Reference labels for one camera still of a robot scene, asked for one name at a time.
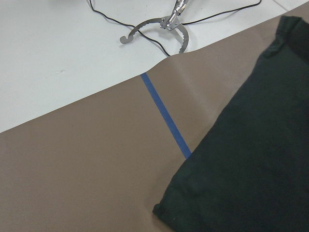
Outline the black printed t-shirt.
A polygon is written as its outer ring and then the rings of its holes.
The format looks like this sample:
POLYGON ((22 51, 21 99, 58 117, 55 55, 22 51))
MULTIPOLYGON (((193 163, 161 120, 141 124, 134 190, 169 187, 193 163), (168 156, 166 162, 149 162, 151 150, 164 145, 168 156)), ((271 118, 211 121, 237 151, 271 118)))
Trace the black printed t-shirt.
POLYGON ((309 229, 309 25, 275 40, 153 209, 176 232, 309 229))

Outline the blue tape line crosswise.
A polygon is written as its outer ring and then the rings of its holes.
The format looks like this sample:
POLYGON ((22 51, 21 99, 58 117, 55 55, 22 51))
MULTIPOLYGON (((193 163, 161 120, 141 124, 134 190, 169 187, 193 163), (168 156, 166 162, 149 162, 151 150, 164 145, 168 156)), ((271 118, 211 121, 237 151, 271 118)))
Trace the blue tape line crosswise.
POLYGON ((159 96, 157 90, 155 89, 151 79, 147 75, 147 73, 142 73, 141 75, 142 81, 145 84, 149 94, 151 95, 155 105, 157 106, 163 120, 165 121, 170 133, 172 134, 176 144, 178 145, 181 153, 183 154, 185 159, 188 159, 192 154, 190 148, 188 147, 186 141, 184 140, 182 134, 180 133, 178 127, 176 126, 174 120, 172 119, 170 113, 168 112, 166 106, 164 105, 161 97, 159 96))

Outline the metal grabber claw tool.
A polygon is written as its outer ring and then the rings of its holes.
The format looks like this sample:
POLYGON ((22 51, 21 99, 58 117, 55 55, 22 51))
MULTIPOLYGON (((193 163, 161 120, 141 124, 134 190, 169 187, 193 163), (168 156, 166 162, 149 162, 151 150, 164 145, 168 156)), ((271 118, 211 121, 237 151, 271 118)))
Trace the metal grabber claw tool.
POLYGON ((178 29, 182 34, 183 43, 179 49, 179 54, 184 53, 189 43, 189 33, 184 25, 180 22, 180 15, 185 10, 188 0, 177 0, 170 15, 148 19, 135 26, 127 36, 120 37, 122 44, 130 43, 134 40, 134 35, 144 26, 149 24, 159 24, 159 27, 164 30, 173 31, 178 29))

